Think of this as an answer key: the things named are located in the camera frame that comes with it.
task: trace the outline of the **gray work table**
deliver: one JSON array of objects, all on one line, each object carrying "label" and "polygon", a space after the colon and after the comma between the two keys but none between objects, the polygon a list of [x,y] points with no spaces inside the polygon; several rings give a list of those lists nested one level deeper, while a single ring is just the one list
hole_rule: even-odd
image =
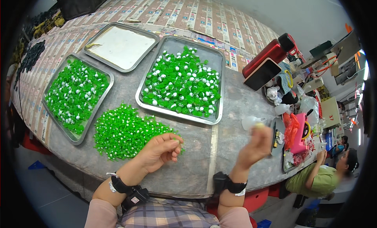
[{"label": "gray work table", "polygon": [[[95,120],[107,109],[117,108],[124,101],[138,108],[140,116],[154,114],[157,121],[169,124],[184,138],[186,151],[179,156],[178,162],[164,165],[156,172],[148,174],[142,181],[141,185],[155,195],[182,198],[211,196],[213,174],[218,171],[229,173],[239,150],[250,139],[241,125],[241,119],[251,115],[275,117],[274,106],[266,100],[262,91],[255,92],[247,88],[242,83],[242,74],[228,68],[222,77],[222,81],[225,81],[222,119],[219,124],[211,126],[155,113],[138,106],[135,93],[153,52],[149,52],[136,69],[129,73],[117,72],[82,52],[79,55],[103,69],[111,70],[115,76],[114,85],[96,113]],[[79,146],[73,146],[54,123],[50,130],[49,150],[97,179],[107,179],[107,172],[115,172],[127,162],[112,162],[108,161],[106,156],[99,155],[97,149],[93,148],[93,124]],[[298,169],[295,169],[288,174],[284,173],[282,153],[267,157],[252,166],[246,189],[251,191],[267,187],[294,175],[297,171]]]}]

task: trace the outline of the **pink sleeve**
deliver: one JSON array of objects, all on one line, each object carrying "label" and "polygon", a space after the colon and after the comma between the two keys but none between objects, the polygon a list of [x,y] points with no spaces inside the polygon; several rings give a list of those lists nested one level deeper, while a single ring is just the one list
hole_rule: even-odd
[{"label": "pink sleeve", "polygon": [[115,207],[111,203],[102,199],[92,199],[85,228],[114,228],[117,220]]},{"label": "pink sleeve", "polygon": [[253,228],[249,213],[246,208],[243,207],[236,207],[227,211],[220,217],[219,222],[222,228]]}]

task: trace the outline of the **empty metal tray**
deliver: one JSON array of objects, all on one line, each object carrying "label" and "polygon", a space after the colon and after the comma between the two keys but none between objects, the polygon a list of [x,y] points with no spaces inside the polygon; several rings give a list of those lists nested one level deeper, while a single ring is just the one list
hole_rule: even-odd
[{"label": "empty metal tray", "polygon": [[[124,30],[132,31],[132,32],[137,33],[139,35],[152,38],[152,39],[155,40],[155,42],[145,50],[145,52],[139,57],[139,59],[133,64],[133,66],[131,68],[123,69],[120,66],[118,66],[118,65],[96,55],[95,53],[91,52],[90,47],[87,47],[90,44],[95,44],[96,40],[99,37],[101,37],[102,34],[104,34],[107,30],[109,30],[112,27],[118,27],[118,28],[121,28],[121,29],[124,29]],[[102,28],[90,41],[88,41],[88,43],[84,46],[82,51],[85,54],[101,61],[102,63],[105,63],[106,65],[108,65],[108,66],[110,66],[110,67],[112,67],[112,68],[114,68],[114,69],[116,69],[116,70],[118,70],[122,73],[127,73],[129,71],[134,70],[135,67],[140,63],[140,61],[143,60],[143,58],[148,54],[148,52],[151,51],[153,49],[153,47],[156,46],[159,41],[160,41],[160,37],[158,35],[152,33],[152,32],[148,32],[148,31],[145,31],[143,29],[127,26],[127,25],[120,24],[120,23],[109,23],[108,25],[106,25],[106,27]]]}]

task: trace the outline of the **right hand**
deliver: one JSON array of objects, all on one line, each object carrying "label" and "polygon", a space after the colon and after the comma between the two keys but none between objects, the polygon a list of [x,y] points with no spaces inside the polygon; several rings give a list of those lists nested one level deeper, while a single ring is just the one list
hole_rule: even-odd
[{"label": "right hand", "polygon": [[136,155],[137,160],[148,173],[159,169],[167,161],[177,162],[183,139],[173,133],[155,136]]},{"label": "right hand", "polygon": [[323,158],[327,156],[327,151],[326,150],[321,150],[317,154],[317,162],[322,162]]},{"label": "right hand", "polygon": [[236,166],[242,170],[250,167],[262,158],[271,155],[272,129],[266,126],[254,126],[251,141],[238,153]]}]

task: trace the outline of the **green shirt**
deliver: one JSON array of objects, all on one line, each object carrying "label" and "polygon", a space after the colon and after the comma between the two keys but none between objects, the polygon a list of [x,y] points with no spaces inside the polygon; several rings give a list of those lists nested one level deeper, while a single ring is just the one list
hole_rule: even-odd
[{"label": "green shirt", "polygon": [[339,178],[334,174],[335,168],[321,165],[318,174],[314,177],[311,190],[305,187],[305,183],[316,164],[312,163],[305,169],[288,179],[285,188],[297,194],[302,194],[306,197],[321,197],[331,193],[339,184]]}]

